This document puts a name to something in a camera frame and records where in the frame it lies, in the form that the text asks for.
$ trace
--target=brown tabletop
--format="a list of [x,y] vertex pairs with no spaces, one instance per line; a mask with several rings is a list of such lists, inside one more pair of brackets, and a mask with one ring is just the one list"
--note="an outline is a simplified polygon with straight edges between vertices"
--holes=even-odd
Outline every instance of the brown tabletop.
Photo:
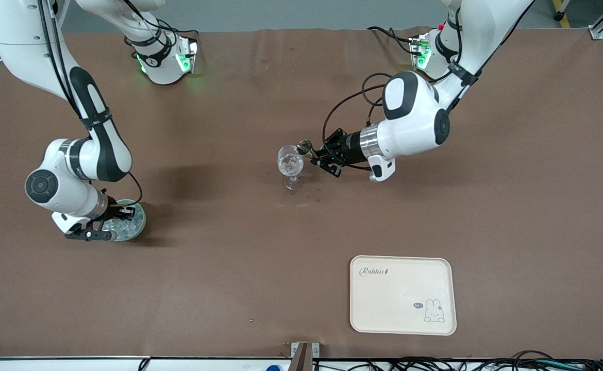
[[[409,67],[370,31],[202,35],[199,75],[167,87],[122,35],[66,35],[102,90],[143,184],[132,243],[64,239],[24,195],[50,141],[85,136],[66,103],[0,68],[0,356],[603,358],[603,42],[519,30],[453,111],[441,148],[393,178],[306,165],[290,195],[276,153],[320,142],[370,73]],[[353,99],[336,127],[361,129]],[[129,179],[101,185],[134,198]],[[363,334],[348,320],[360,254],[453,268],[452,336]]]

